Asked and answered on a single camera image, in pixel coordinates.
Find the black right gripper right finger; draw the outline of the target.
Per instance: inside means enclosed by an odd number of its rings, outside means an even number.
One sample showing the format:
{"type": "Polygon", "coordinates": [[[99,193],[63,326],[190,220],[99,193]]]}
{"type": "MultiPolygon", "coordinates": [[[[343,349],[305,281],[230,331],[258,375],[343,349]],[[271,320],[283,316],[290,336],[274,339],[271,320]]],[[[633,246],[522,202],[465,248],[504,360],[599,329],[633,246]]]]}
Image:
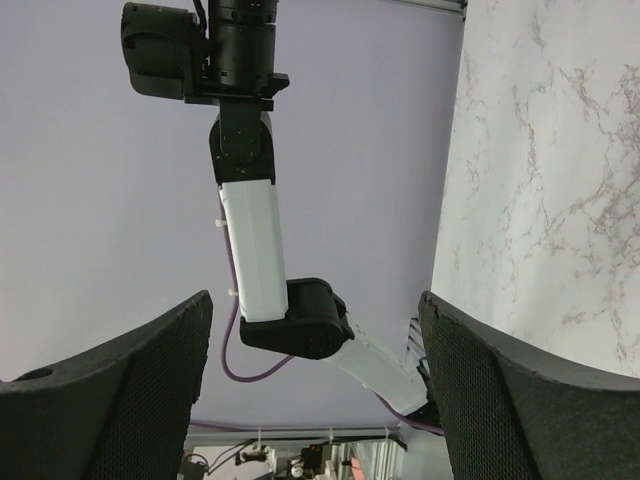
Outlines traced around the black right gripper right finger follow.
{"type": "Polygon", "coordinates": [[[454,478],[638,478],[638,379],[546,352],[429,291],[419,320],[454,478]]]}

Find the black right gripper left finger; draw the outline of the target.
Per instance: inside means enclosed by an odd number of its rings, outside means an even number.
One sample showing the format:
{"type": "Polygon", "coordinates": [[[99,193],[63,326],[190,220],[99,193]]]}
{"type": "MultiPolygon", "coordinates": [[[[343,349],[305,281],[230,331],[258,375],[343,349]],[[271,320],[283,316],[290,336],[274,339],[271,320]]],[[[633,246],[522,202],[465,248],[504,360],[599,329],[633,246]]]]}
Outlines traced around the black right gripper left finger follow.
{"type": "Polygon", "coordinates": [[[212,316],[200,291],[134,330],[2,383],[2,478],[177,478],[212,316]]]}

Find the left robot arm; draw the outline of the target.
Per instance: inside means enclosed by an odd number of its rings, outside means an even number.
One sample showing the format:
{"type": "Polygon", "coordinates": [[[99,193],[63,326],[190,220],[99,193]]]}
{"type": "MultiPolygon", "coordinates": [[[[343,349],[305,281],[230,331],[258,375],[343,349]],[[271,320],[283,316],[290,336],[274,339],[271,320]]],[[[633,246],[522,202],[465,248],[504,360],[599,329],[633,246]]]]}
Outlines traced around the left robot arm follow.
{"type": "Polygon", "coordinates": [[[290,80],[274,69],[276,16],[273,1],[127,2],[120,38],[131,86],[219,109],[209,146],[233,279],[229,329],[284,361],[343,370],[399,420],[423,428],[436,411],[425,367],[406,366],[354,324],[328,282],[285,276],[270,115],[290,80]]]}

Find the left aluminium frame post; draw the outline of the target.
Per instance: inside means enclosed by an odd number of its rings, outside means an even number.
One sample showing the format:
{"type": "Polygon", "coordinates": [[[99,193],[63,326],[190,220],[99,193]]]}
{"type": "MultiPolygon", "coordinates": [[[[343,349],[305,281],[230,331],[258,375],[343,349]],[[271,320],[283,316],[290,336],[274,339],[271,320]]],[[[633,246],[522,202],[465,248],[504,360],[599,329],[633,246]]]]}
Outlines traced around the left aluminium frame post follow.
{"type": "Polygon", "coordinates": [[[426,8],[432,11],[451,14],[466,19],[467,0],[392,0],[395,3],[426,8]]]}

